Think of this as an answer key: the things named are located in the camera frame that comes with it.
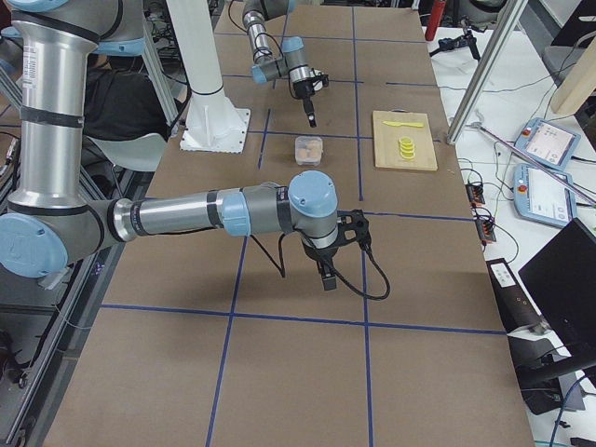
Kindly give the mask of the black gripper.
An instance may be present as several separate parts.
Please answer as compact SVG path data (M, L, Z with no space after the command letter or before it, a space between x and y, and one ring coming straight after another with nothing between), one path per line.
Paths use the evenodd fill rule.
M316 94L315 86L317 82L316 77L291 82L291 94L294 99L303 100L303 108L310 128L317 126L314 104L310 99Z

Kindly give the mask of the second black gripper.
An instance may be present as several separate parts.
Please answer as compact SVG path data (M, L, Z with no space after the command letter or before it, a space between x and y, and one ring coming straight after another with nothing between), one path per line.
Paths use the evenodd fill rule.
M338 248L330 246L328 248L317 248L312 242L303 241L305 254L316 262L318 273L321 278L324 291L336 289L336 275L333 273L333 257L338 252Z

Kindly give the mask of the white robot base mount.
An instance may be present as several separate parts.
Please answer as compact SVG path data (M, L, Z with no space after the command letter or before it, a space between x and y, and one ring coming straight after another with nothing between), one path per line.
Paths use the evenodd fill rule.
M181 148L241 153L251 111L236 108L225 94L208 3L172 1L169 12L191 93Z

